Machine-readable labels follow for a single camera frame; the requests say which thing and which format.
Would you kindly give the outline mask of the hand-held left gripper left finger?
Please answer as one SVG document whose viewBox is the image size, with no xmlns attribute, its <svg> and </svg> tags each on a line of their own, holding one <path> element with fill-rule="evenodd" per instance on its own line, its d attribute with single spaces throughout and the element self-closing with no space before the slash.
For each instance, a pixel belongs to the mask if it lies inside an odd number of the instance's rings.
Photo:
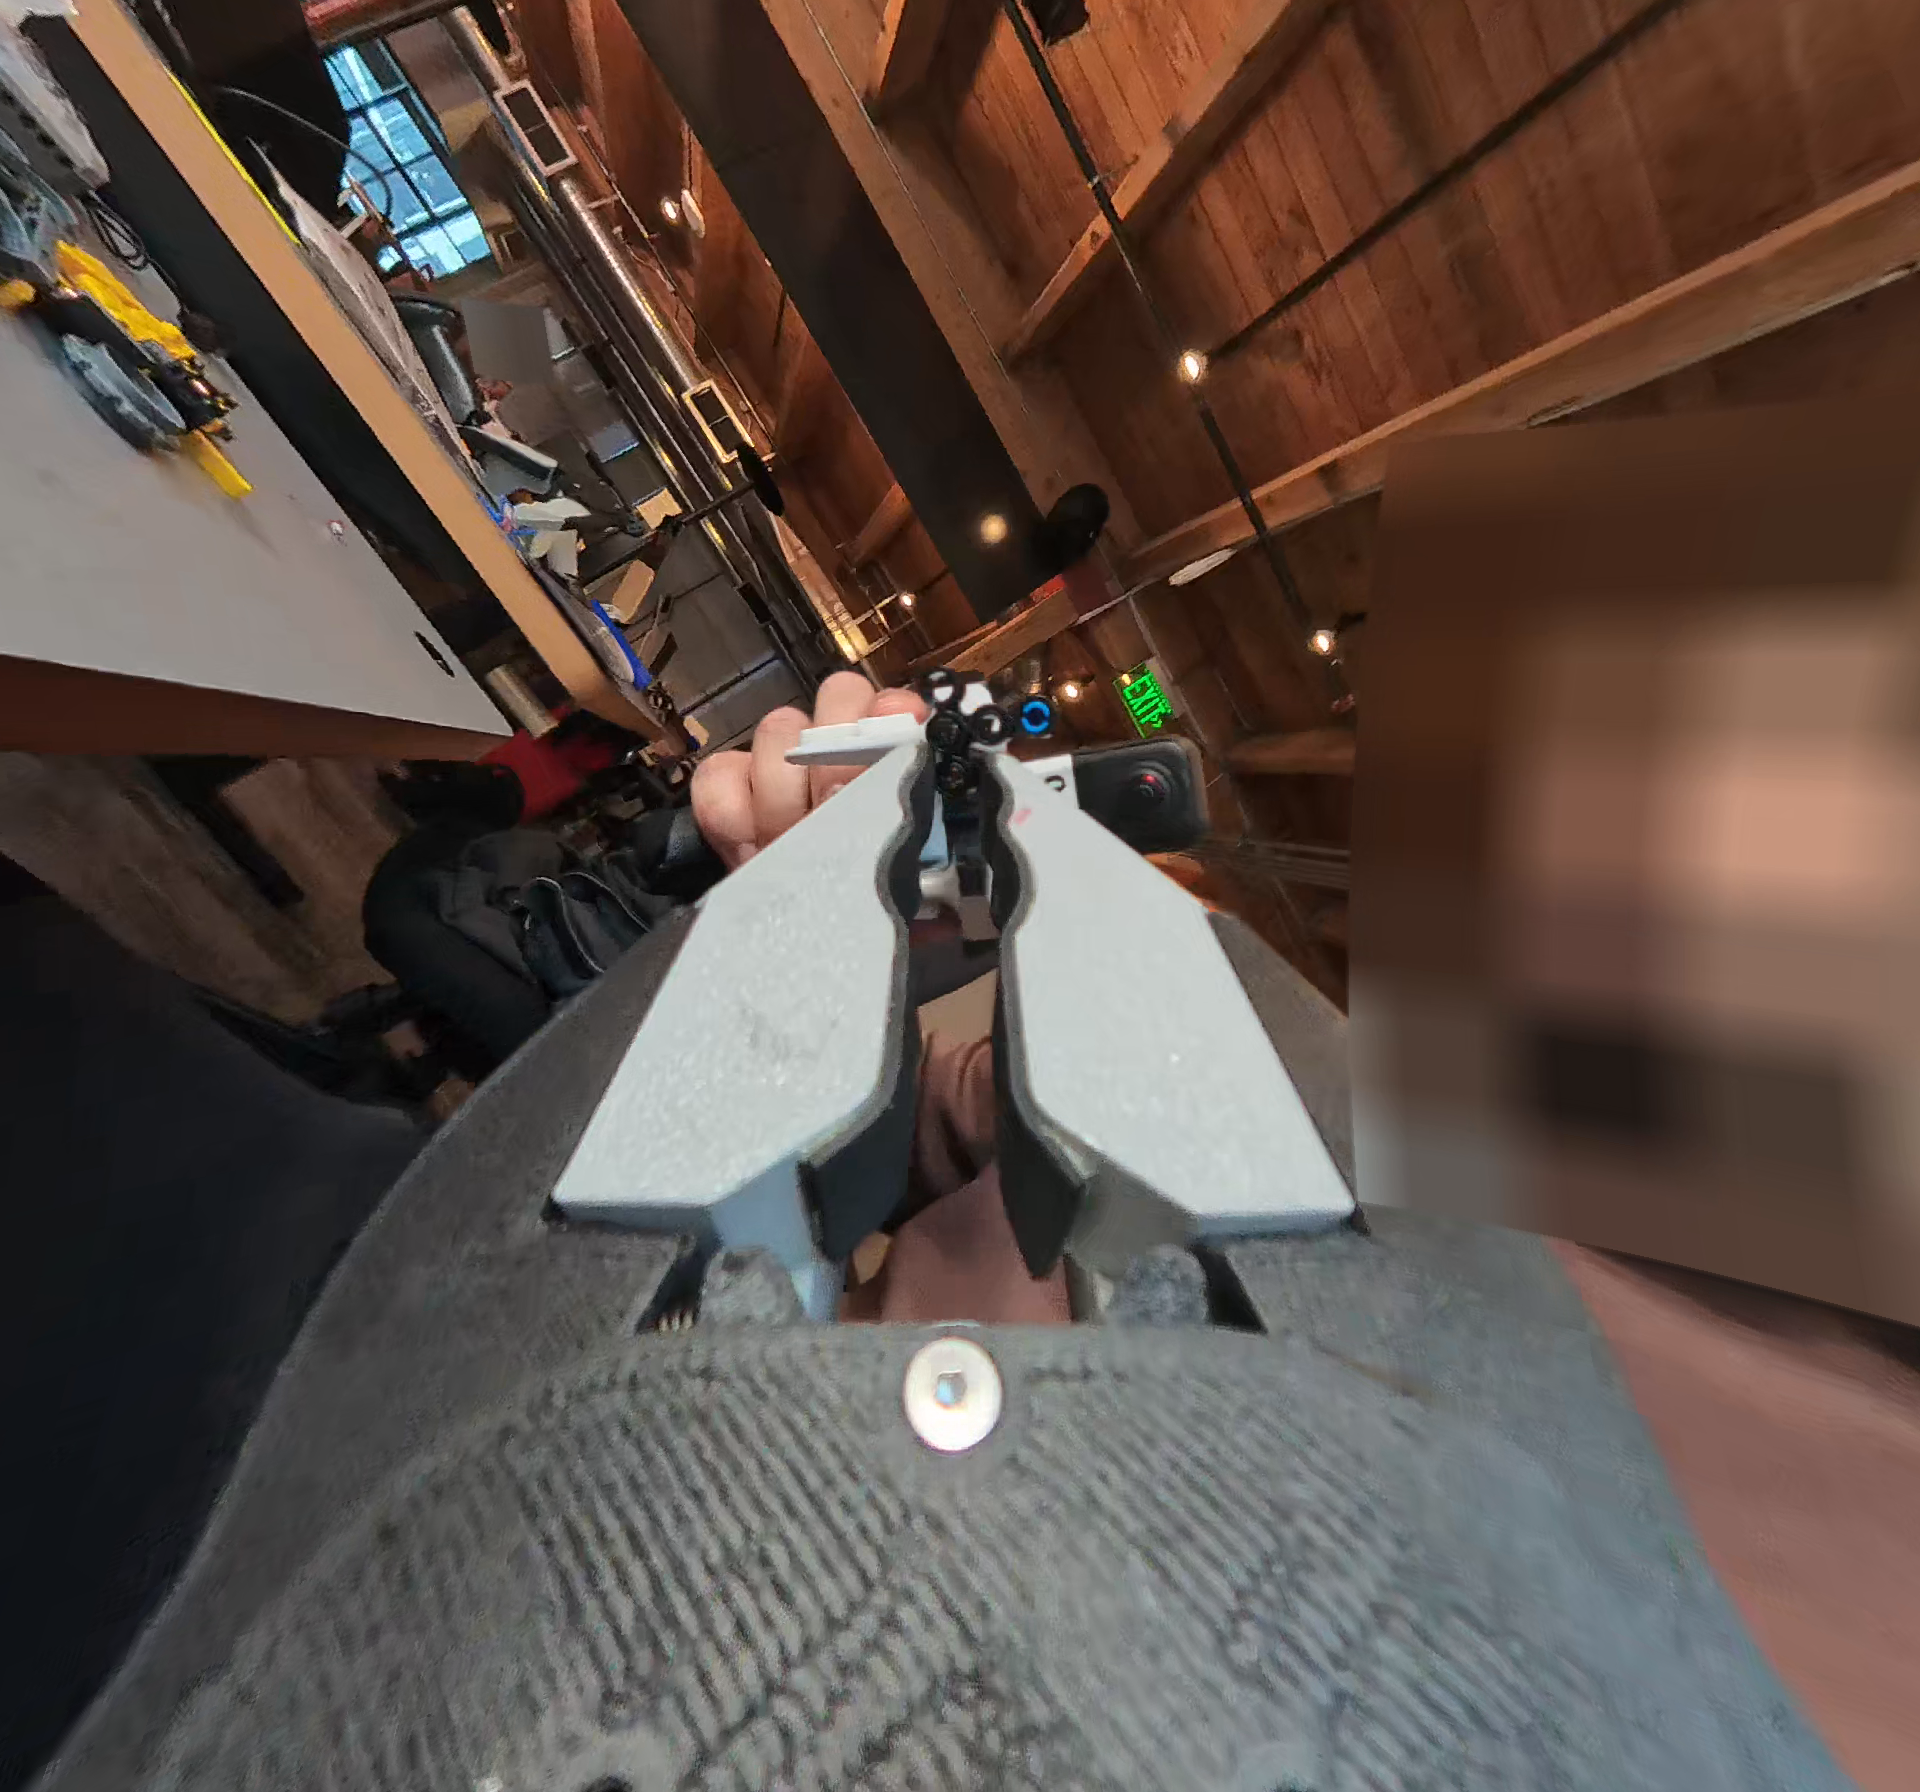
<svg viewBox="0 0 1920 1792">
<path fill-rule="evenodd" d="M 900 737 L 707 894 L 554 1183 L 566 1223 L 759 1247 L 836 1317 L 912 1170 L 931 827 L 925 740 Z"/>
</svg>

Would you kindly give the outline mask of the paned window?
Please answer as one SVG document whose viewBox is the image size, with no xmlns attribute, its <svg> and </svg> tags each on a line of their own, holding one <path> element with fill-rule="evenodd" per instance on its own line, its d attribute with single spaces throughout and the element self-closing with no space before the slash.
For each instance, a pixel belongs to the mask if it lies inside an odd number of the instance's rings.
<svg viewBox="0 0 1920 1792">
<path fill-rule="evenodd" d="M 490 238 L 454 178 L 446 132 L 390 43 L 336 47 L 323 68 L 350 123 L 339 213 L 359 220 L 372 268 L 435 286 L 490 266 Z"/>
</svg>

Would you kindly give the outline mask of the black backpack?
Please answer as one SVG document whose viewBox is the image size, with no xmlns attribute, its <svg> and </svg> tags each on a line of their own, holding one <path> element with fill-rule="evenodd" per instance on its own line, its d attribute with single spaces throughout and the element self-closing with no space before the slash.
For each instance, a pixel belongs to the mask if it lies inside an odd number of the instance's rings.
<svg viewBox="0 0 1920 1792">
<path fill-rule="evenodd" d="M 500 762 L 403 762 L 380 783 L 412 830 L 365 890 L 365 948 L 471 1086 L 724 876 L 691 805 L 580 843 Z"/>
</svg>

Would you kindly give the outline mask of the person's brown sweater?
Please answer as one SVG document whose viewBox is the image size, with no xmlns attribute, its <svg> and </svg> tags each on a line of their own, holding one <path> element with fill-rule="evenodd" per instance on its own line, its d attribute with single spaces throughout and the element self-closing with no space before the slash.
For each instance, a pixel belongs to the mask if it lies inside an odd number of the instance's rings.
<svg viewBox="0 0 1920 1792">
<path fill-rule="evenodd" d="M 1552 1247 L 1766 1662 L 1862 1788 L 1914 1788 L 1918 1329 Z"/>
</svg>

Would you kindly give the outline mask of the yellow black brick vehicle model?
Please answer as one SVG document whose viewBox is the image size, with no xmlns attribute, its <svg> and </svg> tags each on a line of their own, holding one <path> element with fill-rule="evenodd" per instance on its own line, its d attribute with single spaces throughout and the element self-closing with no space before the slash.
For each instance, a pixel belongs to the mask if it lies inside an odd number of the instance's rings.
<svg viewBox="0 0 1920 1792">
<path fill-rule="evenodd" d="M 137 450 L 180 455 L 234 501 L 253 482 L 228 456 L 237 399 L 206 373 L 186 331 L 78 244 L 49 266 L 4 250 L 4 308 L 52 331 L 94 411 Z"/>
</svg>

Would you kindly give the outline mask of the black ceiling duct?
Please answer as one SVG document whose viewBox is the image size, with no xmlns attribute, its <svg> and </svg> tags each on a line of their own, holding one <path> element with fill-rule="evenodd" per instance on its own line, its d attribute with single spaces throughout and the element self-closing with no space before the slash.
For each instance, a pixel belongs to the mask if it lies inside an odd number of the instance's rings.
<svg viewBox="0 0 1920 1792">
<path fill-rule="evenodd" d="M 977 620 L 1040 508 L 764 0 L 614 0 Z"/>
</svg>

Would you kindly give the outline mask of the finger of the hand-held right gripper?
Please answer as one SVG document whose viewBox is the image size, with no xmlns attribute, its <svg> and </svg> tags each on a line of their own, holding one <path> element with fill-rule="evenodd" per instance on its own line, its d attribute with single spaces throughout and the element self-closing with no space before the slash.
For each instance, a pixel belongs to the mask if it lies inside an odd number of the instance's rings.
<svg viewBox="0 0 1920 1792">
<path fill-rule="evenodd" d="M 844 725 L 816 725 L 785 750 L 794 767 L 870 767 L 902 744 L 922 744 L 925 722 L 916 715 L 864 715 Z"/>
</svg>

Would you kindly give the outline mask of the black connector with blue pin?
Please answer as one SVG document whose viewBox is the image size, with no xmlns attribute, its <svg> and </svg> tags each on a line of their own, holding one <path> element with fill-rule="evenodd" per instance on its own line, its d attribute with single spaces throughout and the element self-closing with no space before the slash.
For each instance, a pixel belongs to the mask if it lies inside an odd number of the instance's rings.
<svg viewBox="0 0 1920 1792">
<path fill-rule="evenodd" d="M 996 702 L 989 686 L 954 670 L 921 679 L 929 703 L 935 817 L 921 852 L 921 917 L 954 913 L 973 952 L 998 939 L 992 842 L 1001 817 L 998 767 L 1024 744 L 1053 732 L 1056 703 L 1046 689 Z"/>
</svg>

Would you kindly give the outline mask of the person's right hand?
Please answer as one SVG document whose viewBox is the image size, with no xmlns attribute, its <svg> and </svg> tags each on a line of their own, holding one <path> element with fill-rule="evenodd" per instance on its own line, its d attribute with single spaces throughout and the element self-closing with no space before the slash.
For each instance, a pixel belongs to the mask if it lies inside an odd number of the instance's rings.
<svg viewBox="0 0 1920 1792">
<path fill-rule="evenodd" d="M 902 689 L 878 689 L 858 673 L 836 673 L 812 708 L 768 709 L 749 748 L 704 757 L 692 770 L 692 817 L 707 849 L 727 869 L 740 869 L 781 842 L 862 773 L 855 764 L 794 764 L 790 753 L 804 732 L 883 715 L 921 715 L 921 702 Z"/>
</svg>

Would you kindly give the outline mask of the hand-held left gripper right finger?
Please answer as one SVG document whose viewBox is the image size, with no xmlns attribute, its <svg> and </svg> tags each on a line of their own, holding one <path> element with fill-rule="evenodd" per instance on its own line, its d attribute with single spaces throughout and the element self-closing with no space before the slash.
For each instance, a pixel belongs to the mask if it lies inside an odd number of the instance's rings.
<svg viewBox="0 0 1920 1792">
<path fill-rule="evenodd" d="M 1043 762 L 988 757 L 996 1172 L 1024 1265 L 1104 1323 L 1130 1268 L 1357 1224 L 1212 908 Z"/>
</svg>

